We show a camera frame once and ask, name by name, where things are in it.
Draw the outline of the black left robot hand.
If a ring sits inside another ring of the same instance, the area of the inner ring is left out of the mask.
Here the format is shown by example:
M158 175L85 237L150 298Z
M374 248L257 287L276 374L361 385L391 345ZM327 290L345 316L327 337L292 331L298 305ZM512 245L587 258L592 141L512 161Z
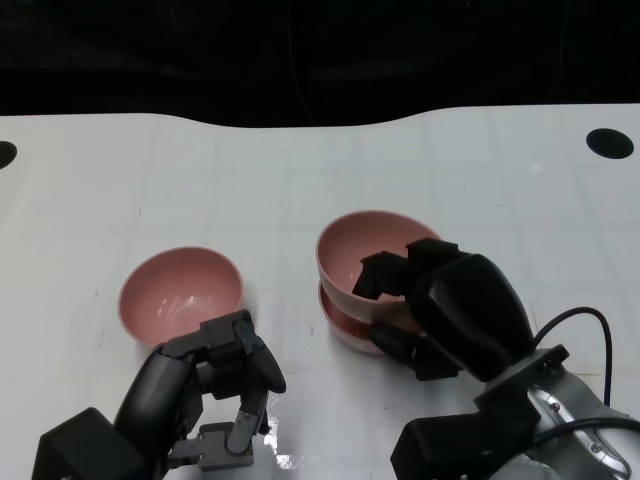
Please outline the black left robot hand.
M129 388L115 428L141 454L151 479L189 465L203 472L245 468L254 461L254 436L270 430L269 395L285 390L277 361L241 310L159 345ZM235 420L200 425L207 394L238 397Z

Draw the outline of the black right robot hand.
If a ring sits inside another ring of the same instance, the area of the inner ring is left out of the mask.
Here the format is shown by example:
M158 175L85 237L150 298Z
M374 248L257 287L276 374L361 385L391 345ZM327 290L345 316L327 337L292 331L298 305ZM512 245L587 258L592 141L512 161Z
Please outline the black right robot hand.
M421 329L415 334L382 323L371 328L369 338L418 380L455 377L465 370L489 382L528 355L533 334L524 306L488 258L424 238L408 244L406 256L382 251L361 264L353 294L403 298Z

